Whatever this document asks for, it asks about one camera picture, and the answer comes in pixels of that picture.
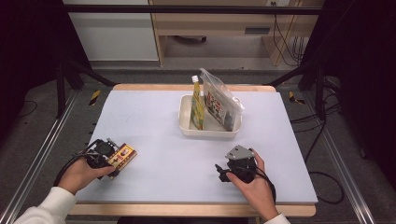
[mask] snack bag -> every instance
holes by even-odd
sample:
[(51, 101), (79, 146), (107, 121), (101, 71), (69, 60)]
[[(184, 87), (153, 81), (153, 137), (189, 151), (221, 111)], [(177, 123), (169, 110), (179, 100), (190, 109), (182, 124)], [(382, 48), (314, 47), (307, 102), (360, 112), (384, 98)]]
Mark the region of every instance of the snack bag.
[(204, 81), (207, 111), (227, 132), (232, 132), (235, 121), (241, 119), (242, 111), (245, 108), (219, 78), (211, 75), (204, 68), (200, 68), (200, 70), (202, 72), (201, 79)]

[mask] hand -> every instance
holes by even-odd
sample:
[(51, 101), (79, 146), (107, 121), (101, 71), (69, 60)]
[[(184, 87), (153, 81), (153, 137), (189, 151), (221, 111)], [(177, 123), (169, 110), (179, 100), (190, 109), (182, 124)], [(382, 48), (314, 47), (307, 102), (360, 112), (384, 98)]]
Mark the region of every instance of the hand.
[[(264, 161), (262, 158), (255, 153), (255, 160), (257, 162), (257, 167), (262, 169), (264, 172)], [(274, 204), (274, 199), (272, 196), (271, 188), (268, 182), (262, 177), (256, 175), (253, 181), (250, 183), (244, 183), (233, 173), (227, 173), (227, 177), (233, 182), (233, 184), (241, 190), (242, 194), (245, 196), (250, 206), (256, 210), (260, 217), (264, 221), (268, 221), (278, 215), (276, 207)]]
[(116, 168), (107, 166), (99, 169), (92, 169), (84, 158), (77, 160), (71, 165), (59, 182), (58, 187), (66, 189), (70, 193), (76, 193), (87, 187), (95, 178), (108, 175)]

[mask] small box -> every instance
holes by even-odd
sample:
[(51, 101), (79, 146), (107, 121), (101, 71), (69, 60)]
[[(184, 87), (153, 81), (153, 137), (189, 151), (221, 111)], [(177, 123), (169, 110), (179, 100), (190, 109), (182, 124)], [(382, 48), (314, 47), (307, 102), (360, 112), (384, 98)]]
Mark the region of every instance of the small box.
[(235, 121), (231, 132), (225, 129), (207, 112), (205, 107), (204, 129), (197, 130), (191, 122), (191, 98), (192, 95), (184, 95), (180, 101), (178, 112), (179, 127), (183, 134), (192, 136), (211, 136), (211, 137), (235, 137), (242, 124), (242, 118)]
[(122, 144), (120, 149), (108, 158), (107, 162), (120, 172), (136, 155), (137, 152), (134, 148)]

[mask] white tray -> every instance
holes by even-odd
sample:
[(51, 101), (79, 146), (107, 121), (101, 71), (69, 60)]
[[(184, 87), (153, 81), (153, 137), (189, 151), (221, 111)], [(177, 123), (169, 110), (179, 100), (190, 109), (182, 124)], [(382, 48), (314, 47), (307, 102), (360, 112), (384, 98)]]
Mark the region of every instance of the white tray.
[(180, 110), (178, 112), (178, 122), (181, 131), (185, 135), (212, 136), (212, 137), (235, 137), (241, 127), (242, 118), (237, 119), (232, 132), (225, 129), (207, 112), (205, 107), (204, 129), (197, 130), (191, 121), (191, 98), (192, 95), (181, 97)]

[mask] gray carpet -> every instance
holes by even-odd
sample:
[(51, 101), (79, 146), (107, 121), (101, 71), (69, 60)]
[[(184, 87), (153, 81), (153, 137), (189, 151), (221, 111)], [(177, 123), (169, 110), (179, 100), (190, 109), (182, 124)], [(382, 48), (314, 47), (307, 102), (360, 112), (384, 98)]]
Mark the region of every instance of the gray carpet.
[[(127, 70), (118, 72), (98, 71), (105, 77), (121, 83), (190, 83), (191, 76), (197, 75), (196, 71), (138, 71)], [(261, 84), (273, 80), (275, 77), (284, 74), (282, 71), (268, 71), (267, 73), (258, 71), (215, 71), (214, 75), (225, 83), (245, 83)], [(106, 100), (111, 88), (106, 87), (96, 81), (86, 78), (87, 82), (83, 90), (79, 92), (76, 104), (71, 111), (68, 121), (58, 136), (55, 145), (47, 161), (45, 162), (39, 177), (34, 183), (31, 192), (21, 208), (23, 212), (27, 207), (41, 203), (47, 195), (52, 182), (61, 167), (70, 159), (71, 154), (84, 148), (90, 140), (90, 132), (94, 130), (94, 123), (98, 120), (101, 108)], [(289, 90), (294, 90), (297, 99), (304, 99), (305, 95), (311, 92), (298, 92), (291, 80), (279, 87), (279, 91), (284, 99), (285, 107), (290, 119), (297, 119), (312, 114), (308, 105), (300, 105), (289, 101)], [(92, 94), (96, 90), (101, 90), (101, 94), (95, 105), (89, 105)], [(26, 97), (27, 100), (37, 102), (37, 109), (30, 115), (16, 120), (14, 128), (10, 130), (8, 140), (2, 144), (0, 151), (1, 173), (0, 188), (0, 209), (5, 209), (11, 200), (13, 193), (29, 168), (30, 163), (45, 140), (56, 116), (56, 90), (55, 83), (50, 82), (41, 87), (31, 90)], [(336, 104), (336, 98), (330, 97), (328, 105)], [(28, 113), (32, 109), (30, 103), (25, 104), (21, 112)], [(301, 124), (293, 124), (295, 131), (307, 130), (316, 126), (316, 122), (311, 120)], [(342, 114), (337, 112), (328, 116), (326, 124), (332, 135), (347, 167), (353, 174), (364, 200), (367, 202), (376, 223), (396, 223), (396, 193), (382, 175), (375, 162), (364, 160), (360, 155), (360, 146), (351, 134)], [(296, 133), (296, 138), (305, 156), (308, 149), (314, 142), (318, 134), (318, 128)], [(321, 171), (338, 179), (327, 151), (324, 149), (322, 141), (317, 142), (307, 162), (309, 171)], [(321, 175), (312, 175), (314, 187), (320, 197), (329, 201), (335, 201), (340, 197), (340, 189), (328, 178)], [(79, 217), (69, 216), (68, 220), (96, 220), (114, 221), (117, 217)], [(353, 210), (348, 197), (339, 204), (328, 204), (319, 201), (317, 213), (310, 218), (291, 218), (291, 223), (359, 223), (355, 211)]]

